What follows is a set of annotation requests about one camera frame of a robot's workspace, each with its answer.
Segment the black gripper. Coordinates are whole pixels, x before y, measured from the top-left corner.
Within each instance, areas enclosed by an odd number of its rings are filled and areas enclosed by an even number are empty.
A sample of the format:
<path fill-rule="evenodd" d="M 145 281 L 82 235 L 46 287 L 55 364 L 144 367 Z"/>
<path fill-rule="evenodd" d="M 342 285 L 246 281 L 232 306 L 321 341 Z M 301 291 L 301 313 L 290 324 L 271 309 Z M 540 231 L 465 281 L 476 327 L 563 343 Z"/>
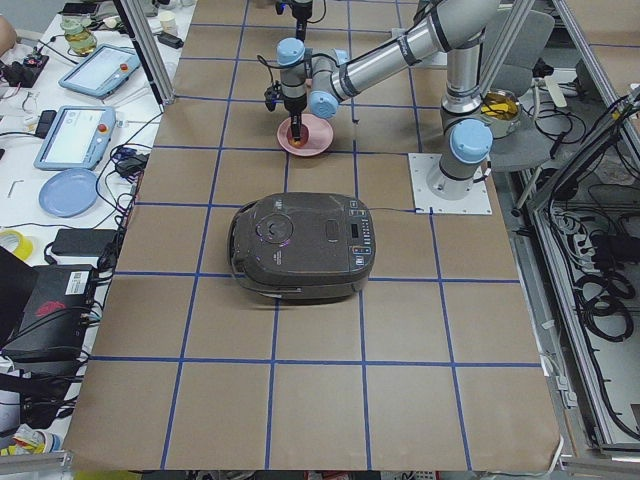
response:
<path fill-rule="evenodd" d="M 300 96 L 293 97 L 288 94 L 284 94 L 283 103 L 285 109 L 291 116 L 289 137 L 291 140 L 301 141 L 303 136 L 302 113 L 306 109 L 306 95 L 302 94 Z"/>
<path fill-rule="evenodd" d="M 313 15 L 313 0 L 291 0 L 291 11 L 298 22 L 308 22 Z"/>

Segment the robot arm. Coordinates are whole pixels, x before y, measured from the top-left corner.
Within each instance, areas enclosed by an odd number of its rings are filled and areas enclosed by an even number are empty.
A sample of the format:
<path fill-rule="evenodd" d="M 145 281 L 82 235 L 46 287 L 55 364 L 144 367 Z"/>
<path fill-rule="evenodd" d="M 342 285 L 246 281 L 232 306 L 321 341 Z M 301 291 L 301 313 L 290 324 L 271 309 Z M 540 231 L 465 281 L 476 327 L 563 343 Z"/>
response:
<path fill-rule="evenodd" d="M 443 131 L 454 139 L 457 125 L 478 119 L 484 32 L 499 11 L 497 1 L 422 1 L 410 28 L 374 49 L 347 59 L 343 50 L 314 50 L 305 45 L 310 1 L 292 1 L 296 34 L 276 47 L 274 69 L 280 73 L 265 90 L 265 106 L 283 102 L 289 114 L 292 143 L 302 146 L 309 136 L 302 115 L 333 117 L 339 105 L 396 73 L 441 52 L 447 57 L 446 92 L 441 101 Z"/>

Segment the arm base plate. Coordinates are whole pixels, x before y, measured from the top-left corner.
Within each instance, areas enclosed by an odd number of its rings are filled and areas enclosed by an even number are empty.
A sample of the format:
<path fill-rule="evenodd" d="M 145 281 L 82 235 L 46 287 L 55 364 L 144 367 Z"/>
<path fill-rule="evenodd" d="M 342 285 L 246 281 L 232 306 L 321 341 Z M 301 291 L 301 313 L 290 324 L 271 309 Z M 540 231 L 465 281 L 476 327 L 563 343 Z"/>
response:
<path fill-rule="evenodd" d="M 480 165 L 466 180 L 453 180 L 440 169 L 442 155 L 409 153 L 414 210 L 418 214 L 491 215 L 486 178 Z"/>

